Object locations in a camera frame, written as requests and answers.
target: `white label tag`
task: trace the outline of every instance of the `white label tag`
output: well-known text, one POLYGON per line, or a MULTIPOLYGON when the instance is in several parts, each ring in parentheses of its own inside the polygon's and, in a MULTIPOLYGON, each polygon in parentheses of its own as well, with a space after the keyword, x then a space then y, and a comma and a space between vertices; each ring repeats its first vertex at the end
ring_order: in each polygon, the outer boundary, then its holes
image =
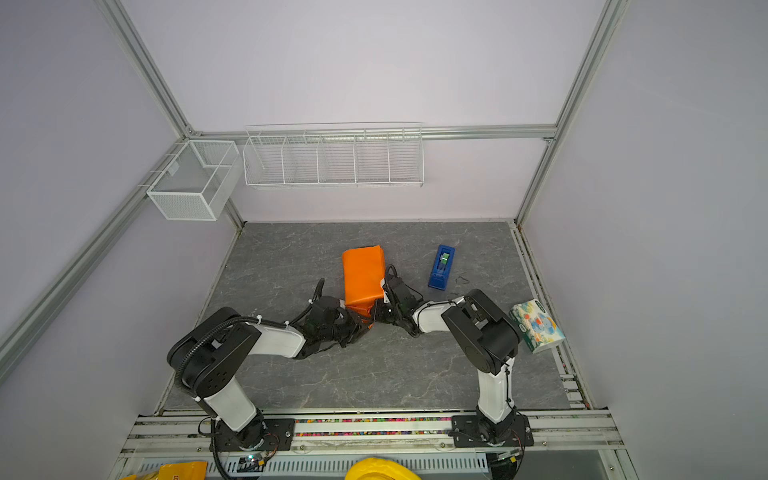
POLYGON ((176 171, 179 169, 179 162, 172 161, 170 165, 168 165, 168 174, 173 177, 173 175, 176 173, 176 171))

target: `yellow plastic helmet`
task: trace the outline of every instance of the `yellow plastic helmet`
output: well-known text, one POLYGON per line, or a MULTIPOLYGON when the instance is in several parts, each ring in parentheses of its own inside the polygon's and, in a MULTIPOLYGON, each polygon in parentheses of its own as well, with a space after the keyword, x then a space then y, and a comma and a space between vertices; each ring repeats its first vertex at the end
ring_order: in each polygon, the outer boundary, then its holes
POLYGON ((344 480, 421 480, 406 467, 382 458, 366 458, 352 465, 344 480))

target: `wire rack with compartments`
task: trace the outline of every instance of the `wire rack with compartments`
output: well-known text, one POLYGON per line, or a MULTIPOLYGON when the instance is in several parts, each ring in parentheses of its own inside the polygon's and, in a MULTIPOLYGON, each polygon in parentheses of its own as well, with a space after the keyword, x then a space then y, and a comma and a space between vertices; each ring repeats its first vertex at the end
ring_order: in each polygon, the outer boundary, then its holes
POLYGON ((216 220, 242 174, 235 142, 189 140, 147 195, 168 220, 216 220))
POLYGON ((422 132, 405 127, 349 130, 247 127, 245 181, 251 187, 361 187, 424 183, 422 132))

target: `blue plastic holder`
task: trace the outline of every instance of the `blue plastic holder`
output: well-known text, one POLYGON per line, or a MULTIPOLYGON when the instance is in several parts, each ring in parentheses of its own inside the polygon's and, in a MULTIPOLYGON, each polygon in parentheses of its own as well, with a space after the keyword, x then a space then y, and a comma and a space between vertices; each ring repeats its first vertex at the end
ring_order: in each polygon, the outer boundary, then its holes
POLYGON ((441 245, 437 249, 437 257, 435 257, 435 266, 432 267, 432 275, 429 277, 429 285, 432 288, 438 290, 445 290, 448 286, 448 274, 451 272, 451 265, 453 264, 453 256, 456 253, 456 249, 448 247, 447 245, 441 245), (448 254, 448 258, 443 261, 443 256, 448 254))

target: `yellow package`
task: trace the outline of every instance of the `yellow package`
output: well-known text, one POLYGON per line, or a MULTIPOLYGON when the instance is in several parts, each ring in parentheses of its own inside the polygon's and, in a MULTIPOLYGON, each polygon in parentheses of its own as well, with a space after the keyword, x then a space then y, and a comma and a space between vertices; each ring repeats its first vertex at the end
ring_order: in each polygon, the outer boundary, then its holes
POLYGON ((160 470, 129 475, 122 480, 203 480, 208 462, 169 463, 160 470))

